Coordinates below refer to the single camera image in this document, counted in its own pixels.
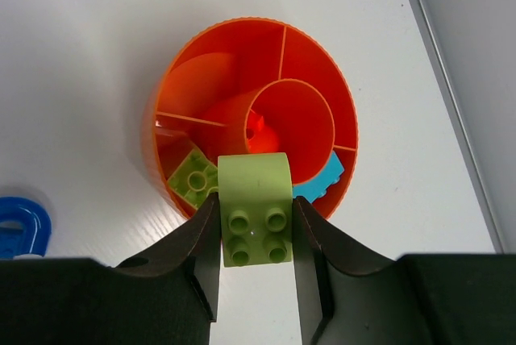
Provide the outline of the orange scoop lego piece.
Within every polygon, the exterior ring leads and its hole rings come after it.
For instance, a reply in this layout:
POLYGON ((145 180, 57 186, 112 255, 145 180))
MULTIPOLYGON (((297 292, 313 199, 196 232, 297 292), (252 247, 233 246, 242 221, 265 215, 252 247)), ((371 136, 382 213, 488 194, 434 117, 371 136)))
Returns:
POLYGON ((279 150, 277 133, 266 124, 264 116, 254 110, 248 114, 246 139, 250 153, 274 153, 279 150))

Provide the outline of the light green rounded lego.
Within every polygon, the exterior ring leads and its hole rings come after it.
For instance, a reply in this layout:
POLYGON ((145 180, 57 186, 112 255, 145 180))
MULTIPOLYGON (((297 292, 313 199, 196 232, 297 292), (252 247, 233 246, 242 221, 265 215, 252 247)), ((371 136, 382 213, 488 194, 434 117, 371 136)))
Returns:
POLYGON ((192 149, 167 180, 169 188, 197 210, 218 191, 218 168, 198 148, 192 149))

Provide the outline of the blue arch lego piece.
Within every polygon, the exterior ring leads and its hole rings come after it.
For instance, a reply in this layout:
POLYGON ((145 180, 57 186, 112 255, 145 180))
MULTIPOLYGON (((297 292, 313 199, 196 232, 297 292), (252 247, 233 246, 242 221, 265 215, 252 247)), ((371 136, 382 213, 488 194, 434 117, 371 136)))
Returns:
POLYGON ((1 197, 1 259, 46 256, 52 235, 48 212, 25 197, 1 197))

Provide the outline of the light green square lego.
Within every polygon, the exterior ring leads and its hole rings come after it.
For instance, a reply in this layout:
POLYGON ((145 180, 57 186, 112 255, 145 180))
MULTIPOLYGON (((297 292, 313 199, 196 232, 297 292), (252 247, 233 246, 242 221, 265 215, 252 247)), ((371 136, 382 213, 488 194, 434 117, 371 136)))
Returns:
POLYGON ((283 152, 218 158, 223 264, 290 262, 293 185, 283 152))

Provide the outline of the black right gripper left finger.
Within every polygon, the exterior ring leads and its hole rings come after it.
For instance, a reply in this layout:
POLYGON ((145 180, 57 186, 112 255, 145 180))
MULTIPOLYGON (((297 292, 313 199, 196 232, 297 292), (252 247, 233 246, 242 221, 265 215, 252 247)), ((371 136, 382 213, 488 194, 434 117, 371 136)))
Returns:
POLYGON ((217 318, 217 194, 115 267, 90 258, 1 264, 4 344, 206 344, 217 318))

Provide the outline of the teal long lego brick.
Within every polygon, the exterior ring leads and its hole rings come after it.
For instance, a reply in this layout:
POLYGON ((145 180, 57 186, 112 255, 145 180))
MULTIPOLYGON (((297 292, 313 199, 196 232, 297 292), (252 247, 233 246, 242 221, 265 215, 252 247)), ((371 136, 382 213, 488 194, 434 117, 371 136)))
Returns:
POLYGON ((317 199, 324 197, 330 186, 339 182, 340 177, 345 171, 344 166, 335 152, 331 153, 321 172, 311 180, 293 187, 293 197, 304 197, 308 202, 313 203, 317 199))

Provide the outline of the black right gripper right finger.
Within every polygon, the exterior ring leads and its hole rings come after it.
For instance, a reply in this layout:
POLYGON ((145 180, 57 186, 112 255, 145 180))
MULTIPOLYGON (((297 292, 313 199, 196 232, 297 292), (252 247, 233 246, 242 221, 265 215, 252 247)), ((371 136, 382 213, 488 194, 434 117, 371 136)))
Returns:
POLYGON ((391 260, 293 201, 293 264, 304 344, 512 344, 512 254, 391 260))

